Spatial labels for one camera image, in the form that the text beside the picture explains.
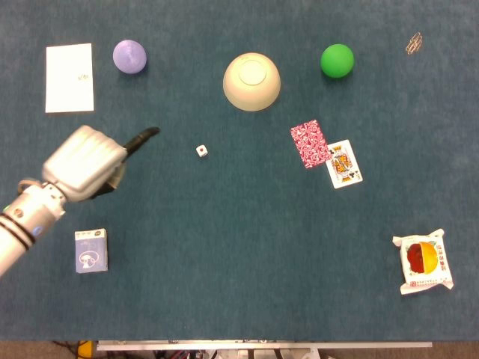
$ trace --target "robotic hand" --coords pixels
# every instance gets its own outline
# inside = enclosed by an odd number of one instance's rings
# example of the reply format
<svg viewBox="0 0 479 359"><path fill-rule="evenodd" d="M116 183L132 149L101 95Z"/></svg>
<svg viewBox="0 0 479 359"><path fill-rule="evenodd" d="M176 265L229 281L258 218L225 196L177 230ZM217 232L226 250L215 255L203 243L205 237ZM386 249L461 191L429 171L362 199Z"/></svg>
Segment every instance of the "robotic hand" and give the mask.
<svg viewBox="0 0 479 359"><path fill-rule="evenodd" d="M89 126L77 129L43 164L45 182L20 181L18 198L0 214L0 276L61 218L66 202L114 191L125 160L158 132L146 129L120 146Z"/></svg>

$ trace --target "playing card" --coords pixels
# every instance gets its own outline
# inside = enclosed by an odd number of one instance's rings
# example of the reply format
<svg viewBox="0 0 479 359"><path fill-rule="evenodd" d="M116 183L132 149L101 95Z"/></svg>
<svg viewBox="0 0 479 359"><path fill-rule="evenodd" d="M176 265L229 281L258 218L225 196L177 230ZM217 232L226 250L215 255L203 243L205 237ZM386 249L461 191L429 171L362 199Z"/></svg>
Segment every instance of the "playing card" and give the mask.
<svg viewBox="0 0 479 359"><path fill-rule="evenodd" d="M293 127L290 132L306 168L316 167L331 158L328 144L316 120Z"/></svg>
<svg viewBox="0 0 479 359"><path fill-rule="evenodd" d="M350 140L330 144L328 148L332 158L326 162L326 166L333 186L341 188L361 182L361 171L351 148Z"/></svg>

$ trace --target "white paper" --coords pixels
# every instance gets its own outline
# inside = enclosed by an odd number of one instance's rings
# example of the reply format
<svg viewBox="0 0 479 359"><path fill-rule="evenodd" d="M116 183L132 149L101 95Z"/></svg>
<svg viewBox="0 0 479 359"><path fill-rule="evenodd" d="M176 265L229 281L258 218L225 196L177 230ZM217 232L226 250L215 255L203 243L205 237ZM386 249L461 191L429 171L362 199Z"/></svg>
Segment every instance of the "white paper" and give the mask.
<svg viewBox="0 0 479 359"><path fill-rule="evenodd" d="M47 47L45 112L93 110L91 43Z"/></svg>

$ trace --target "red patterned card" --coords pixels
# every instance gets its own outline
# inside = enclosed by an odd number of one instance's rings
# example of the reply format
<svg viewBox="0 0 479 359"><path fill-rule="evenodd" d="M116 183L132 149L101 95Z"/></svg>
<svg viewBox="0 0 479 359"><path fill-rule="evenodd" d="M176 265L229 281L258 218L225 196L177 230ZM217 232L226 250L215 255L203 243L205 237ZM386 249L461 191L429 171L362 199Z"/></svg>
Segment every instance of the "red patterned card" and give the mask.
<svg viewBox="0 0 479 359"><path fill-rule="evenodd" d="M291 136L306 168L316 167L332 158L316 120L293 127Z"/></svg>

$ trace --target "white die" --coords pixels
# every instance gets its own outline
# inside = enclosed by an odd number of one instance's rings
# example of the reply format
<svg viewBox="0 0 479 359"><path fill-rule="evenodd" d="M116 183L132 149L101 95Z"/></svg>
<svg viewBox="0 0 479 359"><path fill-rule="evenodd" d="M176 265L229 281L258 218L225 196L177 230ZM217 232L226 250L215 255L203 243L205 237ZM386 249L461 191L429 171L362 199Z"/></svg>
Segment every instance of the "white die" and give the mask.
<svg viewBox="0 0 479 359"><path fill-rule="evenodd" d="M208 150L204 144L200 144L198 147L196 147L196 152L200 157L205 157L208 154Z"/></svg>

